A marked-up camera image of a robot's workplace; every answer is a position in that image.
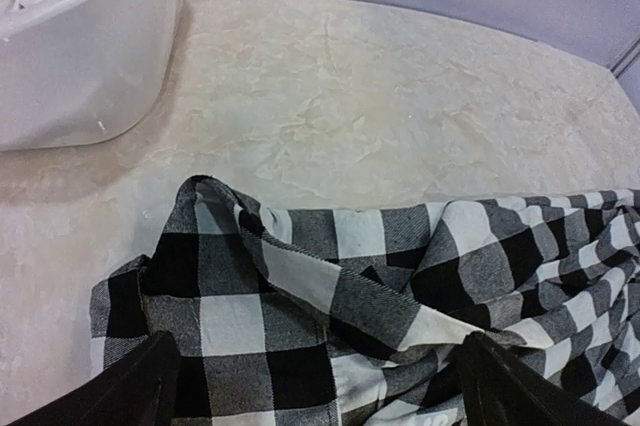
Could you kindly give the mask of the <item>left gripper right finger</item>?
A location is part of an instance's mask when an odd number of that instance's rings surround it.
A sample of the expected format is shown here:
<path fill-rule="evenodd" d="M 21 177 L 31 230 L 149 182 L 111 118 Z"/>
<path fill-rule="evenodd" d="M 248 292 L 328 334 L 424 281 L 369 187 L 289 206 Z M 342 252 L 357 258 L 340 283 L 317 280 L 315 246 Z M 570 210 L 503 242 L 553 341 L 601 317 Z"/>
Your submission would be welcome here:
<path fill-rule="evenodd" d="M 624 422 L 551 384 L 480 332 L 456 353 L 469 425 L 622 425 Z"/>

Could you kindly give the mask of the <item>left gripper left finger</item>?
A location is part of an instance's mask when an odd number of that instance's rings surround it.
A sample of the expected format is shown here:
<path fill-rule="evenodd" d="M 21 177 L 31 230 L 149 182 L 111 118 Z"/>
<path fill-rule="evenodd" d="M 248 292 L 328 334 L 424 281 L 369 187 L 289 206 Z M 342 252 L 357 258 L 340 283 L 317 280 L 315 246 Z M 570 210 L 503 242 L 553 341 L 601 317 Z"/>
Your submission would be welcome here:
<path fill-rule="evenodd" d="M 169 425 L 179 366 L 172 334 L 157 332 L 85 385 L 12 424 Z"/>

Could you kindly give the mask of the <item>black white plaid shirt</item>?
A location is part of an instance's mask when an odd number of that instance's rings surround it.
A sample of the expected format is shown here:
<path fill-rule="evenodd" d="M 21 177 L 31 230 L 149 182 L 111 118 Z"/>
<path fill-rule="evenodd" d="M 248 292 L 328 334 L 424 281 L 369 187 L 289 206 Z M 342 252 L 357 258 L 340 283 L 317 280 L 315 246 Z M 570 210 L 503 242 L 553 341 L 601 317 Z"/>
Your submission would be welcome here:
<path fill-rule="evenodd" d="M 463 425 L 475 331 L 620 420 L 639 410 L 639 194 L 282 210 L 208 176 L 92 290 L 101 372 L 155 332 L 177 425 Z"/>

